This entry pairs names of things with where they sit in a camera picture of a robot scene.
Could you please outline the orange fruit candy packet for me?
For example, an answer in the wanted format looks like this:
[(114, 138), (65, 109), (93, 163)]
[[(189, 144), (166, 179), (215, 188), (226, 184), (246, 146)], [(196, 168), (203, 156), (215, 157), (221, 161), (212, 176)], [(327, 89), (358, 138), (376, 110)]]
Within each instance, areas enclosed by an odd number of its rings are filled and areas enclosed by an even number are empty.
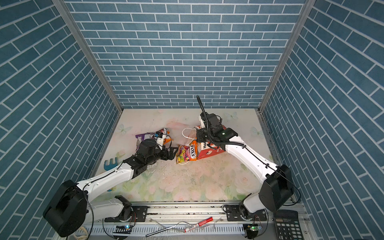
[(166, 145), (172, 141), (172, 138), (169, 135), (169, 130), (167, 128), (163, 128), (155, 132), (155, 140), (159, 145)]

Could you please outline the red white paper bag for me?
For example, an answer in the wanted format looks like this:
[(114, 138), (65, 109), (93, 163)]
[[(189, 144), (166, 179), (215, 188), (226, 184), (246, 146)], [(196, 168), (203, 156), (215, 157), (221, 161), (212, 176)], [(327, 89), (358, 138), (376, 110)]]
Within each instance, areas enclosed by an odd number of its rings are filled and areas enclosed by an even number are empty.
[[(182, 135), (188, 140), (186, 145), (189, 145), (193, 140), (197, 141), (196, 132), (198, 129), (201, 129), (201, 126), (196, 126), (193, 128), (185, 128), (182, 130)], [(224, 153), (224, 150), (220, 147), (217, 147), (210, 142), (198, 143), (198, 160), (210, 158), (218, 154)]]

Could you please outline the purple snack packet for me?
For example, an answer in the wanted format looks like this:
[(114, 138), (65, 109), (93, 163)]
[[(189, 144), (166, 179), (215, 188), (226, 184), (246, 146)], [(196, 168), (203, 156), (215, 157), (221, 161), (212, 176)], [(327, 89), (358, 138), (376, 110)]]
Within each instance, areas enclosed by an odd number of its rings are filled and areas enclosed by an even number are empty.
[(135, 138), (137, 139), (136, 150), (139, 149), (140, 144), (141, 144), (142, 141), (147, 140), (147, 139), (151, 139), (151, 140), (154, 140), (154, 141), (156, 140), (155, 133), (138, 134), (138, 135), (135, 135)]

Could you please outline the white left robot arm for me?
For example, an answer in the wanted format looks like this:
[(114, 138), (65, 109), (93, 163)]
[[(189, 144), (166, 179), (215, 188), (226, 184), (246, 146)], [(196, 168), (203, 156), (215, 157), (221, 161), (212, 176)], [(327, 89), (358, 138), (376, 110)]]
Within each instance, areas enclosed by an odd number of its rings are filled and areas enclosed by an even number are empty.
[(107, 190), (138, 177), (158, 160), (173, 160), (177, 152), (177, 147), (162, 147), (156, 140), (144, 140), (136, 153), (117, 167), (87, 180), (63, 182), (45, 208), (43, 218), (62, 238), (70, 236), (83, 224), (97, 220), (131, 221), (132, 203), (125, 197), (117, 195), (98, 204), (93, 200)]

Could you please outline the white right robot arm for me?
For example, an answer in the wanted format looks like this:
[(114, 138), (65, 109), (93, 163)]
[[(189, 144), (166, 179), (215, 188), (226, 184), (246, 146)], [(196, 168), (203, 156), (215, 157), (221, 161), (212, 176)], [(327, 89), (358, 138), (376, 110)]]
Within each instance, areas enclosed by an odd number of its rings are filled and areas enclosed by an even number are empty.
[(257, 211), (267, 209), (273, 213), (280, 209), (295, 193), (292, 173), (288, 166), (265, 159), (246, 144), (231, 128), (211, 133), (207, 128), (197, 130), (197, 141), (209, 142), (222, 148), (238, 159), (262, 184), (261, 189), (248, 195), (239, 204), (244, 218), (250, 218)]

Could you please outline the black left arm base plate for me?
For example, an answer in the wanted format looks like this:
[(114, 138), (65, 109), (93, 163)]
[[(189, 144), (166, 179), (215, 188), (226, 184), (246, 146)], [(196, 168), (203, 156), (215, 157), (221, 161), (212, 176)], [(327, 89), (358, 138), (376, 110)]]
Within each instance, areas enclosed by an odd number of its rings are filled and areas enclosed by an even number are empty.
[[(127, 219), (127, 222), (130, 222), (133, 217), (136, 217), (136, 222), (145, 222), (148, 212), (148, 206), (132, 206), (130, 218)], [(106, 223), (119, 223), (120, 217), (106, 218), (104, 219)]]

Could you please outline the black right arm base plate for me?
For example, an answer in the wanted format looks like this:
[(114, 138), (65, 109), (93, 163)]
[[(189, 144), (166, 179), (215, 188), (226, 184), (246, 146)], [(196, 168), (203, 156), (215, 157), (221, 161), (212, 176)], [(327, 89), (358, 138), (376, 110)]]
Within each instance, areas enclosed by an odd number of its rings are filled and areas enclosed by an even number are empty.
[(227, 221), (266, 221), (268, 219), (265, 210), (259, 210), (252, 214), (243, 213), (239, 205), (223, 205), (222, 210), (226, 214)]

